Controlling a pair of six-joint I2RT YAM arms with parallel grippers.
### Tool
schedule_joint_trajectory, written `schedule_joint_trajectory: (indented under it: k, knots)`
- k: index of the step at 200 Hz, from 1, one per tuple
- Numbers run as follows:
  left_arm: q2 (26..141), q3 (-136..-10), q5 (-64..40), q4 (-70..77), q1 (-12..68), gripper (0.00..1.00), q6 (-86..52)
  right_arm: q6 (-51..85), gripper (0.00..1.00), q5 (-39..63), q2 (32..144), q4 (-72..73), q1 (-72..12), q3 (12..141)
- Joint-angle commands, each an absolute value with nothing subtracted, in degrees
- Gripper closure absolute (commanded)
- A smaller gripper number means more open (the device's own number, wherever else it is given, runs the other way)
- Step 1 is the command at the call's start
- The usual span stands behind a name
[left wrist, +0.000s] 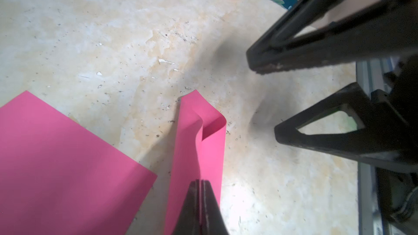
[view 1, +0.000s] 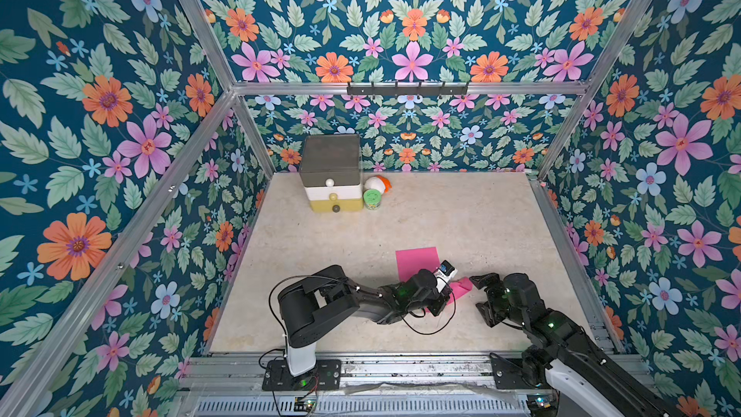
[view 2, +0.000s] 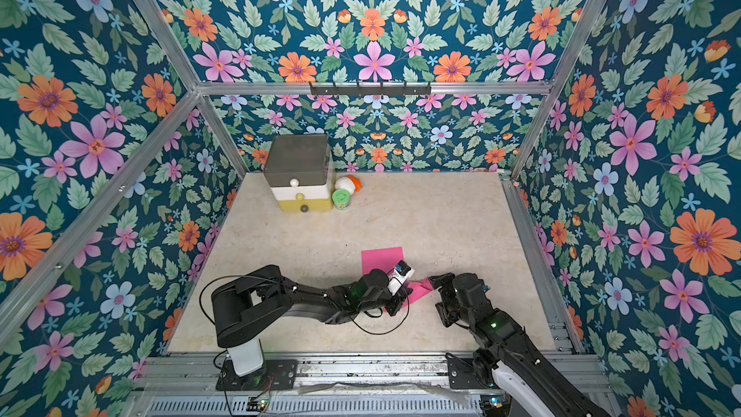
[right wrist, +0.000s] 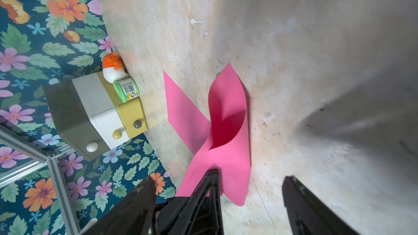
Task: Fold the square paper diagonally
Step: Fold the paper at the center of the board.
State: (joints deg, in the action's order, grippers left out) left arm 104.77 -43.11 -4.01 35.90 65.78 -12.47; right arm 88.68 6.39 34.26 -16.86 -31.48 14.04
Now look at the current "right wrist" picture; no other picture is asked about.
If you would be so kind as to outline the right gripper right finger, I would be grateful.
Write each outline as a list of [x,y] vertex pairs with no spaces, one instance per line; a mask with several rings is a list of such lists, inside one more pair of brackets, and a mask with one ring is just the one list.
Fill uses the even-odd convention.
[[357,234],[295,176],[285,177],[282,193],[294,235]]

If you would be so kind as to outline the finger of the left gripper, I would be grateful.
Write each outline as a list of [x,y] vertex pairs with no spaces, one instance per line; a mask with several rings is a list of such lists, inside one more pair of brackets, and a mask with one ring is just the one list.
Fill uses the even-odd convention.
[[155,182],[151,177],[147,177],[82,234],[147,235],[151,228],[155,205]]

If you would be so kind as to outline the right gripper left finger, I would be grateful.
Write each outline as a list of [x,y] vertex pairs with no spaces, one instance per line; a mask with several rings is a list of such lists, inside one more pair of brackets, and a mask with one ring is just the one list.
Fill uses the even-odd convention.
[[223,235],[219,170],[207,171],[191,196],[157,204],[155,234]]

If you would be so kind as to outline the pink square paper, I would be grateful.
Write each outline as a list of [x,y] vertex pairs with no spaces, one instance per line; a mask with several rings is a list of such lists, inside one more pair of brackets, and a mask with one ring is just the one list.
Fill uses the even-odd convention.
[[244,206],[251,171],[248,105],[235,70],[228,64],[212,83],[209,119],[168,74],[164,86],[169,123],[194,155],[176,196],[191,197],[206,172],[217,169],[222,193]]

